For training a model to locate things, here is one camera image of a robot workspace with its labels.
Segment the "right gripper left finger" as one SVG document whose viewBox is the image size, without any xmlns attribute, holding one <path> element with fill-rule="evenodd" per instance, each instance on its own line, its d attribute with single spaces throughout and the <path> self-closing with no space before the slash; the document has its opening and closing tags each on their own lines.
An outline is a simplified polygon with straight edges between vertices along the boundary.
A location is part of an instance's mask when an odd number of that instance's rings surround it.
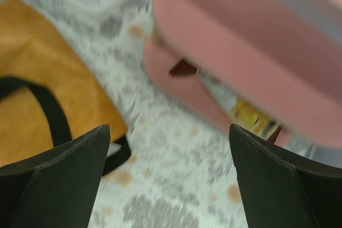
<svg viewBox="0 0 342 228">
<path fill-rule="evenodd" d="M 1 227 L 87 227 L 110 127 L 1 167 Z"/>
</svg>

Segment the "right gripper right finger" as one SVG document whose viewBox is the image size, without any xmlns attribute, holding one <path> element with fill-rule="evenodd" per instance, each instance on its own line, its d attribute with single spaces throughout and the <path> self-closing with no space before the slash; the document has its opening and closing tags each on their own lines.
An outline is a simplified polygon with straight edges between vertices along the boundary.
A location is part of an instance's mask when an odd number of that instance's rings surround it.
<svg viewBox="0 0 342 228">
<path fill-rule="evenodd" d="M 341 227 L 341 169 L 232 124 L 229 143 L 249 227 Z"/>
</svg>

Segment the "red snack chip packet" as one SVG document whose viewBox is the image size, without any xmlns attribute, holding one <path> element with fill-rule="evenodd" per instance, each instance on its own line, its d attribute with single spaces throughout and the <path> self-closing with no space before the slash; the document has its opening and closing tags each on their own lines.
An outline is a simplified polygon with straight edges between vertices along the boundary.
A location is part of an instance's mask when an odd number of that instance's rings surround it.
<svg viewBox="0 0 342 228">
<path fill-rule="evenodd" d="M 276 142 L 282 129 L 280 123 L 233 92 L 210 73 L 182 59 L 171 68 L 169 74 L 172 76 L 196 75 L 234 123 L 270 143 Z"/>
</svg>

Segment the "yellow canvas tote bag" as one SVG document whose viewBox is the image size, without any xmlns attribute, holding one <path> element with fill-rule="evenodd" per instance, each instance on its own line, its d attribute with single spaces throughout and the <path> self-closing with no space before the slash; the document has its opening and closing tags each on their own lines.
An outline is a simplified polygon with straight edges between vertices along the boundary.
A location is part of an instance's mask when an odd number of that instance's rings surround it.
<svg viewBox="0 0 342 228">
<path fill-rule="evenodd" d="M 108 124 L 119 150 L 104 174 L 131 156 L 113 101 L 55 26 L 22 0 L 1 1 L 1 165 L 24 160 Z"/>
</svg>

